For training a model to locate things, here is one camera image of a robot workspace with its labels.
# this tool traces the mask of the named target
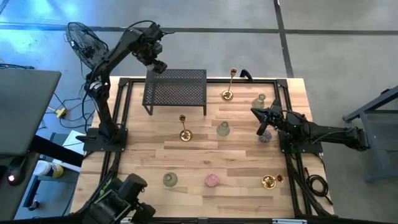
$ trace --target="brass candlestick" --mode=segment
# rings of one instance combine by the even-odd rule
[[[229,90],[231,88],[232,84],[232,78],[236,75],[236,68],[231,68],[231,81],[229,82],[229,87],[228,90],[225,90],[222,94],[221,97],[223,100],[229,101],[232,100],[234,97],[234,94]]]
[[[184,127],[184,130],[182,130],[180,133],[180,139],[183,141],[189,141],[192,138],[192,132],[188,129],[185,129],[184,122],[185,122],[186,118],[187,117],[185,117],[185,115],[183,115],[183,114],[181,114],[180,117],[178,118],[181,121],[182,126]]]
[[[265,175],[264,177],[262,177],[261,183],[265,189],[271,190],[275,187],[276,180],[275,180],[275,177],[273,177],[271,175]]]

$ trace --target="desk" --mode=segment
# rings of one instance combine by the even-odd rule
[[[31,69],[0,69],[0,154],[24,155],[49,105],[60,72]],[[25,179],[10,186],[5,173],[0,179],[0,220],[12,220],[24,196],[40,154],[26,155]],[[0,159],[7,166],[14,157]]]
[[[111,109],[118,83],[119,77],[111,77],[108,100]],[[292,78],[287,79],[287,83],[293,110],[311,120],[303,80]],[[285,157],[280,152],[277,133],[268,128],[273,135],[272,141],[259,143],[256,135],[259,122],[250,112],[251,102],[259,93],[265,93],[266,106],[271,105],[275,98],[273,86],[234,83],[231,87],[233,100],[223,101],[221,92],[227,88],[228,84],[208,83],[207,116],[203,115],[201,108],[175,106],[154,108],[154,115],[149,116],[142,106],[144,83],[134,84],[126,124],[129,137],[118,177],[124,180],[128,174],[135,173],[148,182],[149,186],[139,199],[157,210],[156,217],[294,216]],[[119,114],[122,111],[123,106],[119,108]],[[187,117],[185,125],[193,133],[190,142],[182,142],[178,137],[182,130],[178,121],[180,114]],[[228,121],[231,127],[226,137],[216,133],[217,125],[223,120]],[[95,116],[93,126],[98,124],[99,119]],[[83,161],[71,212],[81,208],[98,185],[103,157],[103,152],[94,152]],[[311,174],[325,177],[317,157],[311,154],[303,154],[302,157]],[[175,187],[163,185],[162,178],[166,172],[177,174]],[[220,178],[219,186],[205,187],[204,178],[210,173]],[[285,181],[277,183],[273,190],[264,189],[261,177],[266,174],[282,174]],[[304,211],[301,191],[298,190],[297,194],[300,208]],[[318,201],[333,213],[326,199],[318,198]]]

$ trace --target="wooden tabletop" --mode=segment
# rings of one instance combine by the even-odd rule
[[[111,113],[119,78],[111,77],[108,100]],[[287,82],[293,110],[312,120],[303,79],[289,78]],[[150,116],[142,106],[144,83],[134,84],[126,125],[129,136],[118,177],[124,180],[128,174],[135,173],[147,181],[149,186],[139,199],[156,209],[156,217],[294,216],[285,157],[280,152],[277,133],[268,127],[272,140],[260,143],[256,135],[259,122],[250,112],[252,100],[260,93],[266,94],[266,107],[271,105],[275,98],[272,85],[234,83],[231,87],[233,100],[223,101],[221,92],[227,88],[228,84],[208,83],[207,116],[203,115],[202,107],[186,106],[155,106]],[[124,97],[118,122],[123,107]],[[178,121],[181,114],[187,117],[185,126],[193,133],[189,142],[179,138],[183,129]],[[226,137],[216,133],[222,121],[227,121],[231,128]],[[98,123],[96,115],[93,126]],[[71,212],[81,208],[97,187],[103,157],[103,152],[94,152],[83,161]],[[310,174],[325,177],[322,163],[314,155],[303,154],[303,164]],[[178,176],[176,186],[163,184],[162,179],[167,172]],[[205,185],[208,174],[219,177],[219,186],[210,188]],[[261,178],[266,174],[282,174],[285,180],[267,190],[261,184]],[[297,193],[304,211],[302,193],[300,190]],[[317,200],[333,213],[333,207],[325,198]]]

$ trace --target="electric fan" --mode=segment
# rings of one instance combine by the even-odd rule
[[[109,52],[108,45],[80,22],[68,23],[67,39],[80,60],[91,69]]]

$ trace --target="mouse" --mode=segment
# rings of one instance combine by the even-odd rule
[[[12,159],[7,170],[8,184],[17,186],[25,179],[25,156],[17,156]]]

